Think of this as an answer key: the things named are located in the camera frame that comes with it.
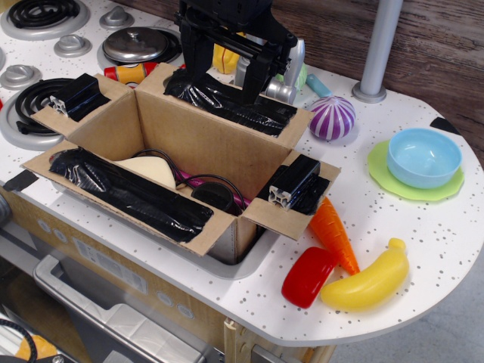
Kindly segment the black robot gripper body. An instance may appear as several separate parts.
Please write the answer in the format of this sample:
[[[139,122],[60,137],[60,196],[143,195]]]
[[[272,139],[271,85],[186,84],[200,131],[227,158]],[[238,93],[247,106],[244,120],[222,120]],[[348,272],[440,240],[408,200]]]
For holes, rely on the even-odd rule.
[[[234,45],[240,56],[274,58],[275,74],[289,64],[296,37],[274,17],[271,1],[180,1],[175,23],[182,34],[204,34]]]

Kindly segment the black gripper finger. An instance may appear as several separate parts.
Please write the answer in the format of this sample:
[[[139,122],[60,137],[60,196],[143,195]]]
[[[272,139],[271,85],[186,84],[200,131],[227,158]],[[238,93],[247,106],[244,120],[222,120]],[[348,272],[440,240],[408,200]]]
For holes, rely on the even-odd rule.
[[[181,35],[185,69],[189,85],[198,82],[212,66],[214,43],[204,34]]]
[[[254,104],[275,76],[274,58],[258,56],[250,60],[246,68],[242,100],[244,104]]]

